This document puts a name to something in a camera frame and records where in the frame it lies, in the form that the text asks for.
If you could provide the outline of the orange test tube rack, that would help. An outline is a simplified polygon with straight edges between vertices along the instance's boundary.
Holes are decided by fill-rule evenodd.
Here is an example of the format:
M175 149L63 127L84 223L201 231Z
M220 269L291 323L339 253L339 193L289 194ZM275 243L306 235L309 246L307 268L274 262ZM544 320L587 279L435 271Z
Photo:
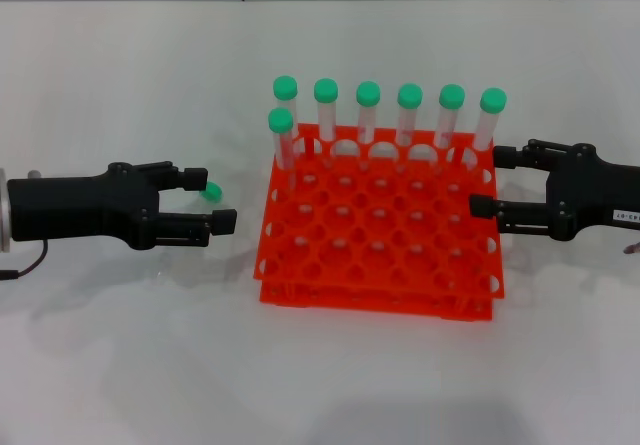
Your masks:
M489 151L468 168L473 137L436 149L429 131L400 147L380 128L370 144L353 126L332 142L301 124L296 169L271 173L254 275L265 303L480 321L504 295L500 238L469 212L494 196Z

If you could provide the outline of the green capped clear test tube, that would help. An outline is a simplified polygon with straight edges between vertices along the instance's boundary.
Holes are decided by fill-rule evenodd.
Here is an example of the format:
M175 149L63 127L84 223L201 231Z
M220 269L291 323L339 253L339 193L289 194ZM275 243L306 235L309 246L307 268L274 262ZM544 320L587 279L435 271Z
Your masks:
M480 114L471 150L467 154L467 168L469 170L477 166L478 153L490 148L500 114L503 112L506 102L507 95L500 88L488 88L482 93L479 103Z
M458 84L445 85L439 94L439 115L434 135L434 146L439 150L452 148L456 138L458 114L465 100L465 91Z
M368 170L368 152L365 149L374 140L377 105L381 97L380 87L376 82L364 81L356 90L356 101L359 105L358 113L358 143L362 147L362 155L359 168Z
M296 80L289 75L282 75L277 77L273 82L273 94L276 100L276 107L286 108L293 115L293 141L294 141L294 153L296 156L295 139L299 135L298 120L297 120L297 105L296 97L298 94L298 86Z
M223 208L223 192L219 185L209 181L203 192L170 192L167 199L161 199L161 204L168 212L208 214ZM206 248L164 248L161 262L167 274L185 276L184 280L201 275L207 277L221 267L227 252L224 237L211 237Z
M338 98L338 85L330 78L321 78L314 85L314 98L317 102L319 138L325 145L326 155L323 164L330 168L331 144L336 136L336 101Z
M423 100L423 91L415 83L403 84L397 95L399 106L395 143L400 151L406 151L413 142L418 109Z
M296 172L293 115L286 108L274 108L268 114L268 125L273 134L276 165L284 173L288 188L294 190Z

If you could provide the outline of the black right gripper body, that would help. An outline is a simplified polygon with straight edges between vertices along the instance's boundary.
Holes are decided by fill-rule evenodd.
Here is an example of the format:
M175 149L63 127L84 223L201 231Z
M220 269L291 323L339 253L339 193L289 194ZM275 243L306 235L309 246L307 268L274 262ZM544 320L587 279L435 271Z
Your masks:
M601 159L591 144L553 144L546 181L549 236L570 241L585 228L640 231L640 166Z

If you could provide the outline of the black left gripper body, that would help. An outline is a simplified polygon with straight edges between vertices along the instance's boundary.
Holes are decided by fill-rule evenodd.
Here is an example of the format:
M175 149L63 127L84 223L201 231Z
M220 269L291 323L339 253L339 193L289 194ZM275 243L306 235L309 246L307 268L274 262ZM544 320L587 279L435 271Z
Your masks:
M16 242L108 236L134 250L156 245L159 191L144 170L117 162L91 177L8 181Z

